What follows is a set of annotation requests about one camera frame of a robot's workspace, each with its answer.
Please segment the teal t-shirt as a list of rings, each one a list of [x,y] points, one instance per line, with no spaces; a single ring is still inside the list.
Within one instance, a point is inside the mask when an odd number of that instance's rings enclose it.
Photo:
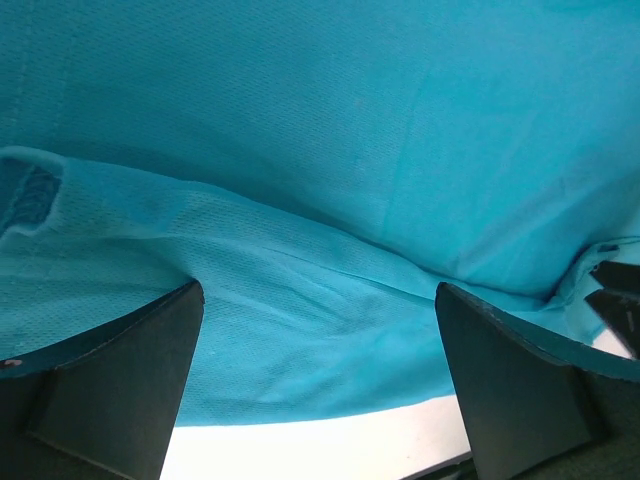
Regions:
[[[5,1],[1,354],[191,281],[183,425],[453,387],[452,282],[591,343],[639,255],[635,1]]]

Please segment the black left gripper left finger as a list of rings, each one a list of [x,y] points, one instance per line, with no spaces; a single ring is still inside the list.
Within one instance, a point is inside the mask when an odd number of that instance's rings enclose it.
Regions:
[[[193,281],[2,360],[2,478],[159,478],[203,312],[204,293]]]

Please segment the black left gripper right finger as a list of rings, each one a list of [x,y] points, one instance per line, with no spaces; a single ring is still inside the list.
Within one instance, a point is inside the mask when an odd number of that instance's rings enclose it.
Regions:
[[[448,283],[435,311],[478,478],[638,478],[638,361]]]

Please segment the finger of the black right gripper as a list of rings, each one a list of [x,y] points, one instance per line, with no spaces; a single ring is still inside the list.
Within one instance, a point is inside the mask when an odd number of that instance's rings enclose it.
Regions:
[[[639,296],[601,289],[589,294],[585,300],[631,356],[638,358]]]
[[[591,276],[605,289],[640,289],[640,267],[638,265],[602,261],[591,271]]]

